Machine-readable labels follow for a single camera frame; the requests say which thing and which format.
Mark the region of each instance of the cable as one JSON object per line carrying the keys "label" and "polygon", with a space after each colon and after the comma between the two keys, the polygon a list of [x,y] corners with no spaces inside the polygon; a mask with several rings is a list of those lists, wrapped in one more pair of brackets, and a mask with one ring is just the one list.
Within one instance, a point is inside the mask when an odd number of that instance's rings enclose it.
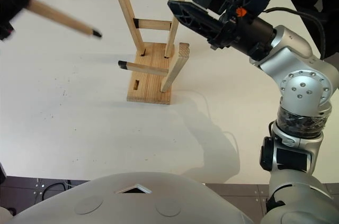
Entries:
{"label": "cable", "polygon": [[68,190],[73,188],[73,187],[76,187],[76,185],[72,185],[70,180],[64,180],[64,183],[68,186]]}
{"label": "cable", "polygon": [[270,137],[272,137],[272,125],[274,124],[275,121],[270,122],[269,124],[269,132],[270,132]]}
{"label": "cable", "polygon": [[295,10],[291,10],[290,8],[284,8],[284,7],[274,7],[274,8],[268,8],[267,10],[263,11],[265,13],[270,13],[273,11],[285,11],[294,15],[299,15],[305,19],[308,20],[312,20],[319,31],[320,34],[320,59],[324,60],[325,59],[325,54],[326,54],[326,37],[325,37],[325,30],[324,27],[322,25],[322,23],[320,22],[320,20],[318,18],[316,18],[313,15],[310,15],[308,13],[305,12],[300,12],[300,11],[295,11]]}
{"label": "cable", "polygon": [[42,196],[41,196],[41,201],[44,200],[44,195],[45,195],[45,193],[46,193],[50,188],[53,188],[53,187],[55,187],[55,186],[57,186],[57,185],[62,185],[62,186],[64,187],[64,191],[66,191],[66,187],[65,187],[65,185],[64,185],[63,183],[55,183],[55,184],[49,185],[49,186],[43,191]]}

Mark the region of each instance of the person's hand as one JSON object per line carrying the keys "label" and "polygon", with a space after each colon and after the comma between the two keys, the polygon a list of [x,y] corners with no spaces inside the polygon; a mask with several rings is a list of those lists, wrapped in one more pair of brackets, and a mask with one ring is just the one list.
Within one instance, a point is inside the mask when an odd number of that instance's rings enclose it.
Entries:
{"label": "person's hand", "polygon": [[9,21],[27,7],[30,0],[0,0],[0,40],[7,38],[13,31]]}

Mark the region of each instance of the wooden stool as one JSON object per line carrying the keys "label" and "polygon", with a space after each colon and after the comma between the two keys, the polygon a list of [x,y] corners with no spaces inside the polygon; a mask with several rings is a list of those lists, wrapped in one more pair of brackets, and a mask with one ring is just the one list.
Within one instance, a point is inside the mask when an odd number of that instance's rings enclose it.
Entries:
{"label": "wooden stool", "polygon": [[[133,70],[127,101],[170,104],[171,86],[189,58],[189,44],[180,43],[175,52],[178,20],[137,19],[130,0],[118,0],[137,48],[135,62],[119,61],[122,69]],[[139,29],[169,31],[167,43],[143,42]]]}

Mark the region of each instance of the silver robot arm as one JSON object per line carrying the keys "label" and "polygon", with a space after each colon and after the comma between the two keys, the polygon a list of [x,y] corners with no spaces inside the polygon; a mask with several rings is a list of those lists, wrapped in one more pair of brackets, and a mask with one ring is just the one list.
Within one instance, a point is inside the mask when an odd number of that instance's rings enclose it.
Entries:
{"label": "silver robot arm", "polygon": [[262,149],[274,145],[273,159],[262,152],[261,164],[268,171],[288,168],[312,174],[339,72],[315,57],[302,37],[281,25],[275,30],[270,54],[259,62],[251,61],[274,79],[282,95],[270,132],[274,140],[265,139]]}
{"label": "silver robot arm", "polygon": [[[339,223],[334,202],[312,177],[339,72],[315,57],[305,39],[258,17],[270,0],[192,1],[199,6],[180,1],[168,5],[181,24],[204,36],[213,49],[233,47],[248,55],[282,95],[278,118],[261,149],[260,164],[271,172],[262,223]],[[202,7],[221,17],[214,19]]]}
{"label": "silver robot arm", "polygon": [[275,30],[267,58],[251,60],[282,95],[261,152],[261,166],[271,172],[268,213],[261,223],[338,223],[338,208],[312,173],[339,72],[316,58],[305,39],[281,25]]}

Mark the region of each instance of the table surface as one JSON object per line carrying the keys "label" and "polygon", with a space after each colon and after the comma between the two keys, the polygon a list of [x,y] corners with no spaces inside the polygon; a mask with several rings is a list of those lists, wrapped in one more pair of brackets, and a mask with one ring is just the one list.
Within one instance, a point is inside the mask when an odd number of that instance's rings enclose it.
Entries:
{"label": "table surface", "polygon": [[[8,175],[91,180],[134,171],[183,174],[208,183],[268,183],[259,166],[262,140],[276,118],[274,81],[233,48],[213,51],[179,26],[176,43],[190,43],[190,59],[173,84],[173,104],[126,101],[135,46],[117,0],[41,0],[103,33],[103,39],[21,13],[17,32],[0,45],[0,161]],[[171,20],[167,0],[131,0],[138,18]],[[293,8],[290,0],[269,7]],[[262,15],[303,36],[318,51],[301,19]],[[167,32],[142,30],[144,41]],[[325,128],[315,175],[339,182],[339,96]]]}

